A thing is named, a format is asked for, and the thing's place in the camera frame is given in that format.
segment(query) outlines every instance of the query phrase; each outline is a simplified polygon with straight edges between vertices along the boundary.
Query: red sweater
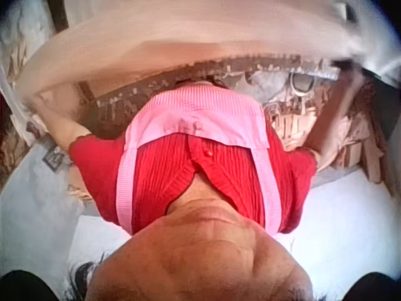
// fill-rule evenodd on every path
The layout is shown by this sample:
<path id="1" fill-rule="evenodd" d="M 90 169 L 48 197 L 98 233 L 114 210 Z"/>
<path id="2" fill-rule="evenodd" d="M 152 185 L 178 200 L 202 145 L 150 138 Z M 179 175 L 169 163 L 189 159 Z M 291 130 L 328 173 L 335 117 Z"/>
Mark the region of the red sweater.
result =
<path id="1" fill-rule="evenodd" d="M 306 151 L 285 152 L 269 124 L 266 129 L 269 158 L 281 199 L 279 232 L 289 233 L 301 219 L 316 162 Z M 82 173 L 100 214 L 115 224 L 118 165 L 124 143 L 124 135 L 116 140 L 90 135 L 80 137 L 70 147 L 71 159 Z M 177 133 L 138 149 L 133 184 L 134 233 L 163 216 L 197 172 L 203 172 L 240 214 L 264 227 L 263 197 L 250 150 Z"/>

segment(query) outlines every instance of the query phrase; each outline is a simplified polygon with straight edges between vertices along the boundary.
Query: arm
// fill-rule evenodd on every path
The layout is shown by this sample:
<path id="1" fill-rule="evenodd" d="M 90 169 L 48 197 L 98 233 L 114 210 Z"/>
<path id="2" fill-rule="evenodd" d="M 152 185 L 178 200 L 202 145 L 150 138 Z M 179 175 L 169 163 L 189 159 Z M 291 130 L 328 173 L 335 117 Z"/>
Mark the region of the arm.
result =
<path id="1" fill-rule="evenodd" d="M 33 98 L 31 105 L 36 113 L 42 118 L 50 135 L 65 151 L 68 151 L 70 145 L 78 137 L 91 134 L 87 128 L 50 109 L 45 101 L 40 97 Z"/>
<path id="2" fill-rule="evenodd" d="M 312 153 L 319 169 L 327 166 L 337 155 L 336 134 L 342 118 L 348 112 L 355 95 L 363 85 L 363 75 L 356 71 L 342 71 L 332 96 L 316 120 L 303 147 Z"/>

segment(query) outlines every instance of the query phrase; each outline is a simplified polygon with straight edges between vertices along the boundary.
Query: person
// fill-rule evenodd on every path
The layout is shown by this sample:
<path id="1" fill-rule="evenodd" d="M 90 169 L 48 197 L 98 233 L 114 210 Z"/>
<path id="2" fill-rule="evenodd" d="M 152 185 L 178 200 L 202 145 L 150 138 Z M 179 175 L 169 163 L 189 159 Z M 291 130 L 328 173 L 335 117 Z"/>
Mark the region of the person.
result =
<path id="1" fill-rule="evenodd" d="M 293 152 L 260 104 L 210 82 L 156 95 L 115 140 L 32 98 L 101 216 L 132 235 L 96 268 L 85 300 L 312 300 L 310 278 L 274 236 L 298 226 L 362 78 L 341 72 Z"/>

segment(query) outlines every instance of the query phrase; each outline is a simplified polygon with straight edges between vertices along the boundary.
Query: white floor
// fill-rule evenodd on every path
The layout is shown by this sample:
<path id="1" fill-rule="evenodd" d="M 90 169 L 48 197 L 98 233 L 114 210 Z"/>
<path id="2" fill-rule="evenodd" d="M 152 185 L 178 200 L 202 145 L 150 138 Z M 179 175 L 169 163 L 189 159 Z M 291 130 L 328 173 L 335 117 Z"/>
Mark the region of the white floor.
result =
<path id="1" fill-rule="evenodd" d="M 339 300 L 368 272 L 400 275 L 400 233 L 400 206 L 359 170 L 313 189 L 300 226 L 277 239 L 308 272 L 317 295 Z M 81 216 L 69 261 L 97 261 L 128 239 L 113 224 Z"/>

